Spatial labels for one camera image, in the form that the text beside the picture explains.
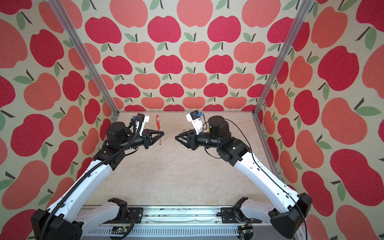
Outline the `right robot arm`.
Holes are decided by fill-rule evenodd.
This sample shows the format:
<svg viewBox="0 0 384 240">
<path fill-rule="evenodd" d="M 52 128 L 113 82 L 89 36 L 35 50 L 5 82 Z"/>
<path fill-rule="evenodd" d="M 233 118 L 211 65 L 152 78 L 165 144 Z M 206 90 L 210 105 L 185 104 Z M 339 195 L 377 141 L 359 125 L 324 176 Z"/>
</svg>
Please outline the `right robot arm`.
<svg viewBox="0 0 384 240">
<path fill-rule="evenodd" d="M 252 220 L 270 223 L 283 237 L 294 239 L 297 230 L 306 224 L 313 202 L 311 197 L 284 184 L 257 159 L 249 142 L 233 137 L 229 128 L 231 120 L 213 116 L 203 121 L 202 117 L 203 113 L 199 111 L 187 114 L 187 121 L 194 128 L 177 135 L 176 141 L 191 150 L 198 147 L 216 149 L 219 159 L 246 175 L 270 200 L 263 204 L 243 197 L 234 205 L 231 214 L 221 213 L 221 217 L 233 217 L 246 227 L 239 232 L 239 239 L 247 240 L 253 236 Z"/>
</svg>

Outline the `red clear pen cap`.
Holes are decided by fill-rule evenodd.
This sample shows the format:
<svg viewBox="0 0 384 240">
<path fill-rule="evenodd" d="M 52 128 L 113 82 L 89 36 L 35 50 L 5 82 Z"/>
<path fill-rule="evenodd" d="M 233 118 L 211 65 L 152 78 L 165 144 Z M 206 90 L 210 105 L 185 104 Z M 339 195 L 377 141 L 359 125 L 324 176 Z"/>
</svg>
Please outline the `red clear pen cap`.
<svg viewBox="0 0 384 240">
<path fill-rule="evenodd" d="M 160 118 L 159 118 L 159 115 L 156 115 L 156 124 L 157 124 L 158 128 L 160 128 Z"/>
</svg>

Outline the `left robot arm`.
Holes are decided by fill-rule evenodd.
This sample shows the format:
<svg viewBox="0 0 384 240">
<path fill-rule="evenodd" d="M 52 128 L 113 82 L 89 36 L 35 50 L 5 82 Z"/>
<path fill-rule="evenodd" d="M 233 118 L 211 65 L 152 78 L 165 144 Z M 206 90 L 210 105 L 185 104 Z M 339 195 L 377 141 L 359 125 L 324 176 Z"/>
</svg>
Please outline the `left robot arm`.
<svg viewBox="0 0 384 240">
<path fill-rule="evenodd" d="M 128 149 L 148 149 L 164 136 L 164 132 L 144 129 L 146 116 L 137 115 L 129 125 L 112 123 L 103 147 L 94 156 L 87 170 L 46 210 L 38 209 L 31 217 L 37 240 L 79 240 L 83 234 L 106 222 L 129 222 L 127 235 L 135 225 L 127 202 L 112 198 L 100 207 L 79 216 L 78 213 L 100 183 L 128 156 Z"/>
</svg>

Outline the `red pen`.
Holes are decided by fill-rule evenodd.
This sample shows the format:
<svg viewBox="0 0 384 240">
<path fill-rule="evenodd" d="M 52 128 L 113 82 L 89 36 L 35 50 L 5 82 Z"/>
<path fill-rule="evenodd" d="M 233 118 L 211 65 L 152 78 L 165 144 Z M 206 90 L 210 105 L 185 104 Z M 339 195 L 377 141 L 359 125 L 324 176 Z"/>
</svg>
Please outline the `red pen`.
<svg viewBox="0 0 384 240">
<path fill-rule="evenodd" d="M 161 139 L 159 139 L 159 145 L 161 146 L 162 145 L 162 140 Z"/>
</svg>

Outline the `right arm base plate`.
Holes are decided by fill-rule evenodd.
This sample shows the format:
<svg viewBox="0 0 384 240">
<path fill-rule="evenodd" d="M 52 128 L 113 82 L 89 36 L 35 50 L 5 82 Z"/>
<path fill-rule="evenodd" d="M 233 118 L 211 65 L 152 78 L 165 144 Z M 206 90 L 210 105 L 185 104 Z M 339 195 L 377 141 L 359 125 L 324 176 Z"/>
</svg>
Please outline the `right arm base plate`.
<svg viewBox="0 0 384 240">
<path fill-rule="evenodd" d="M 256 224 L 262 223 L 261 220 L 247 218 L 238 208 L 235 207 L 221 208 L 216 216 L 221 217 L 223 224 L 250 224 L 251 222 Z"/>
</svg>

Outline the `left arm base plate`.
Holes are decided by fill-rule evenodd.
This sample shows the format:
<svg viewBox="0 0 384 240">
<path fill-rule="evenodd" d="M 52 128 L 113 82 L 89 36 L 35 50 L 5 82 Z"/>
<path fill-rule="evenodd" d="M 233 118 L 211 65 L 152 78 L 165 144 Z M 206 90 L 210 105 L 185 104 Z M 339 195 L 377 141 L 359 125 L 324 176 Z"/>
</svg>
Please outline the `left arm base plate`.
<svg viewBox="0 0 384 240">
<path fill-rule="evenodd" d="M 126 207 L 119 210 L 117 217 L 106 222 L 106 224 L 131 223 L 140 224 L 143 217 L 144 208 Z"/>
</svg>

